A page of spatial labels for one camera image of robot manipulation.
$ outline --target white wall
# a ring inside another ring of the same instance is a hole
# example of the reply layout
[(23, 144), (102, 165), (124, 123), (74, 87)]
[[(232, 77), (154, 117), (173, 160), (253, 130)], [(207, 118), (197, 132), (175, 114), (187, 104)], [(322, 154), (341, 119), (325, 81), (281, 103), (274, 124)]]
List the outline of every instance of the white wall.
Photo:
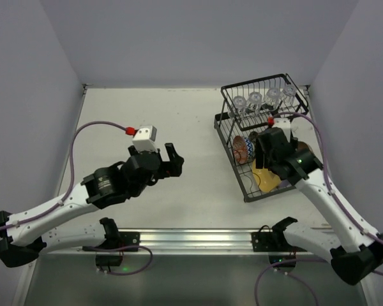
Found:
[[(38, 0), (0, 0), (0, 210), (54, 195), (81, 95)], [(0, 306), (11, 304), (19, 275), (0, 261)]]
[(41, 2), (81, 81), (160, 87), (310, 84), (357, 0)]
[(383, 0), (360, 0), (311, 89), (334, 179), (383, 231)]

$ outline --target upside-down glass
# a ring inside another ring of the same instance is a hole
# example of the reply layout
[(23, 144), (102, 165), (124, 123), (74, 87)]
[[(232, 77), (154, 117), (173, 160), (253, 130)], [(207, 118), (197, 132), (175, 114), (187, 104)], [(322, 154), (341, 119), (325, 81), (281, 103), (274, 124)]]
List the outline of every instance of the upside-down glass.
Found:
[(279, 88), (272, 87), (268, 89), (264, 101), (262, 102), (263, 108), (268, 110), (275, 110), (280, 102), (281, 91)]
[(237, 109), (237, 113), (243, 113), (247, 106), (247, 100), (243, 96), (235, 96), (232, 100), (232, 104)]
[(286, 85), (282, 90), (282, 101), (285, 102), (287, 106), (292, 106), (294, 104), (296, 95), (296, 88), (293, 85)]
[(257, 91), (253, 91), (248, 96), (247, 109), (250, 110), (251, 112), (257, 113), (261, 109), (261, 102), (262, 102), (262, 95)]

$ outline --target dish rack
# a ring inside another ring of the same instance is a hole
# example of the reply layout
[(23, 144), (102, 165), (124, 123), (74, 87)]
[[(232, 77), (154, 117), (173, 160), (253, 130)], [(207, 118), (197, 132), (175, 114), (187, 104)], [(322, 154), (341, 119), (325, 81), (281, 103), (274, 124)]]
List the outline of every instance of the dish rack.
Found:
[[(233, 104), (236, 96), (242, 96), (248, 99), (252, 92), (259, 92), (262, 97), (266, 96), (269, 88), (276, 87), (282, 90), (286, 85), (292, 84), (297, 89), (293, 104), (286, 104), (280, 101), (275, 110), (260, 109), (259, 112), (241, 112)], [(252, 173), (253, 158), (249, 158), (247, 162), (239, 164), (234, 158), (232, 142), (236, 136), (247, 137), (252, 131), (261, 132), (267, 128), (268, 118), (280, 112), (298, 112), (307, 114), (308, 100), (305, 98), (301, 90), (295, 85), (294, 81), (288, 74), (271, 75), (265, 78), (258, 78), (246, 82), (223, 86), (221, 89), (224, 101), (222, 112), (214, 117), (214, 128), (218, 132), (218, 136), (222, 141), (223, 147), (227, 153), (227, 157), (231, 163), (231, 167), (236, 175), (238, 184), (243, 192), (245, 202), (253, 202), (262, 198), (267, 198), (274, 194), (283, 193), (294, 189), (295, 187), (282, 184), (274, 188), (269, 193), (263, 193)], [(283, 115), (292, 121), (293, 116)]]

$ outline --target white enclosure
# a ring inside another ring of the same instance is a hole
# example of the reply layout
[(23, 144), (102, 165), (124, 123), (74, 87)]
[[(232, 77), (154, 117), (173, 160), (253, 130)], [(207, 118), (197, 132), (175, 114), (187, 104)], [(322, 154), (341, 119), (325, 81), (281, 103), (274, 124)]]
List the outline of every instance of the white enclosure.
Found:
[[(297, 191), (243, 203), (213, 129), (219, 86), (275, 73), (311, 85), (336, 185), (383, 231), (383, 0), (0, 0), (0, 210), (54, 197), (78, 120), (97, 119), (155, 124), (158, 145), (185, 156), (184, 180), (76, 222), (258, 228), (291, 215), (327, 227)], [(306, 125), (298, 133), (317, 147)], [(89, 128), (77, 140), (77, 179), (126, 159), (128, 145), (119, 131)], [(0, 306), (20, 300), (20, 271), (0, 262)], [(369, 305), (383, 305), (383, 278), (371, 280)]]

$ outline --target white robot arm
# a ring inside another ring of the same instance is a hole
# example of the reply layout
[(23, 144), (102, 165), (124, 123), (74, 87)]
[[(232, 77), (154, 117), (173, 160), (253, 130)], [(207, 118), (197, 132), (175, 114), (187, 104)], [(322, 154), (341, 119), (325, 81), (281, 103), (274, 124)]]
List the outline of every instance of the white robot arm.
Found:
[(68, 195), (63, 194), (25, 212), (0, 212), (0, 259), (8, 267), (25, 265), (39, 254), (75, 246), (115, 249), (121, 246), (112, 219), (71, 228), (65, 222), (80, 215), (138, 197), (146, 186), (160, 179), (179, 177), (184, 159), (172, 143), (165, 147), (169, 161), (162, 161), (154, 144), (156, 128), (133, 130), (130, 157), (85, 177)]
[[(377, 241), (383, 242), (383, 233), (362, 218), (329, 176), (324, 176), (324, 165), (310, 149), (297, 149), (297, 139), (292, 137), (288, 119), (275, 119), (269, 129), (261, 132), (256, 139), (255, 151), (258, 167), (271, 170), (301, 191), (336, 234), (327, 235), (293, 218), (286, 218), (275, 224), (271, 233), (264, 233), (272, 239), (262, 242), (288, 243), (312, 252), (330, 262), (341, 279), (352, 285), (383, 263), (383, 244)], [(351, 218), (361, 225), (362, 230)]]

